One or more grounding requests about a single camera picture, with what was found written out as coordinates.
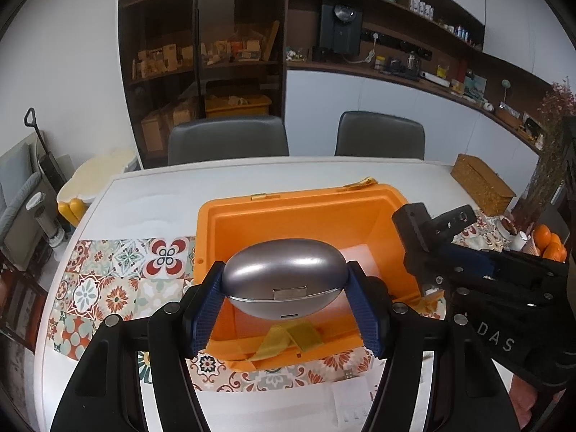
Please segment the dark wooden shelf cabinet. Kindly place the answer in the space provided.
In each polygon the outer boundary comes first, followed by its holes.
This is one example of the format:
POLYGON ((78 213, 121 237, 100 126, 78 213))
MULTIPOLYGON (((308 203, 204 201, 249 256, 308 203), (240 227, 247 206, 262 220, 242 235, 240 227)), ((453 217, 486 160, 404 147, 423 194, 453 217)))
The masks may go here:
POLYGON ((118 0, 119 54, 144 169, 175 126, 284 115, 287 0, 118 0))

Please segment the patterned tile table runner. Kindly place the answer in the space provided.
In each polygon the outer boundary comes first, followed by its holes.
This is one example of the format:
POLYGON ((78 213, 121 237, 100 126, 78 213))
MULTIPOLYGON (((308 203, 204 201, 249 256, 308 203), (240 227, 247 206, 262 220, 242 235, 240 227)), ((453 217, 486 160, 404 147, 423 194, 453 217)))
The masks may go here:
POLYGON ((236 308, 225 274, 237 252, 195 237, 79 240, 55 290, 47 337, 70 358, 67 393, 119 394, 144 383, 185 393, 262 392, 332 383, 347 374, 384 376, 390 360, 384 339, 406 319, 431 329, 432 340, 412 348, 399 373, 417 385, 422 367, 436 367, 441 349, 450 366, 494 370, 517 338, 491 322, 487 311, 452 310, 446 279, 421 290, 402 265, 391 224, 388 250, 370 263, 341 253, 346 239, 307 238, 296 254, 305 271, 299 296, 281 297, 270 319, 236 308))

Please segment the grey dining chair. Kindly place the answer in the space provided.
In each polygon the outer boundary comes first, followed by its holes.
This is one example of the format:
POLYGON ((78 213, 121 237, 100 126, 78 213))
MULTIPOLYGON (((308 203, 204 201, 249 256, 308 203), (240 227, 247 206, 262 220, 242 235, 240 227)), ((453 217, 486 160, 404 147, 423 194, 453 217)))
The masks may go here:
POLYGON ((403 117, 346 111, 339 121, 335 155, 425 159, 424 127, 403 117))
POLYGON ((197 119, 175 126, 168 141, 168 164, 289 155, 283 121, 275 116, 197 119))

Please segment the right grey dining chair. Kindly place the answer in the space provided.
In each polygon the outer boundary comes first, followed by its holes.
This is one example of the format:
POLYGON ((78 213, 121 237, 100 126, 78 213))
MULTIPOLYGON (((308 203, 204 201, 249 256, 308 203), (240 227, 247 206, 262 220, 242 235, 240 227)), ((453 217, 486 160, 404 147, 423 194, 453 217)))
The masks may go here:
POLYGON ((335 155, 425 159, 424 127, 403 117, 346 111, 339 121, 335 155))

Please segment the cream yellow stool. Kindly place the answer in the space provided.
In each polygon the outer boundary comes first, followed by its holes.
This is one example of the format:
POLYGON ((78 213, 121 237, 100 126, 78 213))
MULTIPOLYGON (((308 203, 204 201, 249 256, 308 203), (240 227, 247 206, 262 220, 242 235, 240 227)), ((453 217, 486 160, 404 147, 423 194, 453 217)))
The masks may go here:
POLYGON ((132 148, 117 149, 87 160, 59 190, 59 213, 72 226, 77 227, 86 210, 110 180, 116 175, 134 171, 137 166, 138 157, 132 148))

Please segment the left grey dining chair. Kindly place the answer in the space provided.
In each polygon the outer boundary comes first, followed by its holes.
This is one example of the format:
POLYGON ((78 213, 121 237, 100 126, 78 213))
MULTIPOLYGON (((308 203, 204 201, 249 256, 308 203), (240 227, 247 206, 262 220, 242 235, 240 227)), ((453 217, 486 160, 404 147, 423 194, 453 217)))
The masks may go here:
POLYGON ((289 155, 283 121, 275 116, 197 119, 175 126, 168 141, 168 164, 289 155))

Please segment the orange plastic storage crate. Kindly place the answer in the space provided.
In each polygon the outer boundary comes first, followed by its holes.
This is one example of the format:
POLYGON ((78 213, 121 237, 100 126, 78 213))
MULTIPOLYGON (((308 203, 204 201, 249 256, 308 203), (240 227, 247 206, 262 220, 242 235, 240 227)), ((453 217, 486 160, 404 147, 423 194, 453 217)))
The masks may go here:
POLYGON ((193 279, 225 263, 225 300, 206 345, 233 370, 267 370, 361 346, 344 292, 356 261, 395 301, 439 313, 403 265, 392 223, 404 196, 387 184, 212 200, 198 212, 193 279))

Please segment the white basket of oranges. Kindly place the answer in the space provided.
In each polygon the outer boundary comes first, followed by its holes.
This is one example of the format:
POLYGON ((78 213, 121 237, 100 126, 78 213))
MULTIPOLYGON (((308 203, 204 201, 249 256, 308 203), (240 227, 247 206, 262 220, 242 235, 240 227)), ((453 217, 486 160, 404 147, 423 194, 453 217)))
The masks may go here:
POLYGON ((538 224, 532 230, 521 251, 547 260, 558 262, 567 260, 567 250, 561 243, 558 234, 551 232, 551 229, 544 224, 538 224))

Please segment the woven wicker tissue box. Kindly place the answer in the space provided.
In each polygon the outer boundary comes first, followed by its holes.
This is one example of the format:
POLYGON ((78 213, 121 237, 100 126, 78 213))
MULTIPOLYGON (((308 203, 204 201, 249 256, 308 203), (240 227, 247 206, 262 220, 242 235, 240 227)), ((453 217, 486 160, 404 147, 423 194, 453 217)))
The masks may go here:
POLYGON ((487 216, 503 216, 516 193, 480 158, 459 154, 451 176, 487 216))

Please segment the white small cup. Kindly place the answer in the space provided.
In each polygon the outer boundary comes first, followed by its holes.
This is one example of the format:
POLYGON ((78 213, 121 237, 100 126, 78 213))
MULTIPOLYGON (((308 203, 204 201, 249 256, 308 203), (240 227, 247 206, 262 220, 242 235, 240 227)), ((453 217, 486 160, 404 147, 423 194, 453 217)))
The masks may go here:
POLYGON ((526 245, 528 240, 527 235, 523 231, 518 231, 516 236, 510 240, 508 249, 510 251, 520 252, 526 245))

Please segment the silver oval case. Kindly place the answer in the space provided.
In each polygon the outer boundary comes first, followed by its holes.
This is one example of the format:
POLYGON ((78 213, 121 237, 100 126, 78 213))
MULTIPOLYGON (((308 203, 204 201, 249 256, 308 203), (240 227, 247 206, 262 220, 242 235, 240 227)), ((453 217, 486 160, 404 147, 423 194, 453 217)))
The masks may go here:
POLYGON ((222 292, 247 315, 289 320, 322 310, 347 280, 347 262, 336 248, 312 239, 279 239, 232 256, 225 263, 222 292))

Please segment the black coffee machine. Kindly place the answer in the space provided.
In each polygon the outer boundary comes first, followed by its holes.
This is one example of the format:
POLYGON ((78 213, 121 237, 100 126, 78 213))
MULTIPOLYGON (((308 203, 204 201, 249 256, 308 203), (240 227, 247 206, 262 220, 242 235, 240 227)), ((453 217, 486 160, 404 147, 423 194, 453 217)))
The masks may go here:
POLYGON ((318 47, 335 54, 357 56, 362 32, 362 12, 343 5, 323 3, 318 47))

